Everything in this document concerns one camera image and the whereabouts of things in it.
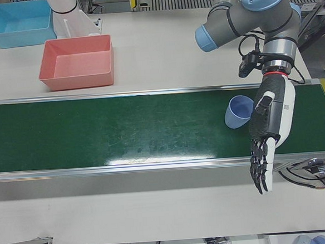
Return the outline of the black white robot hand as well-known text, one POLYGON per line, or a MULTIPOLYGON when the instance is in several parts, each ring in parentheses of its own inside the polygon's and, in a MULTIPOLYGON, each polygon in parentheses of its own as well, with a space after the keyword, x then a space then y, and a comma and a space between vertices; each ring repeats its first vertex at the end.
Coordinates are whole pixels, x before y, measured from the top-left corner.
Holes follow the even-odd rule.
POLYGON ((296 90, 283 73, 268 73, 255 95, 249 120, 250 175, 260 194, 273 190, 275 150, 292 126, 296 90))

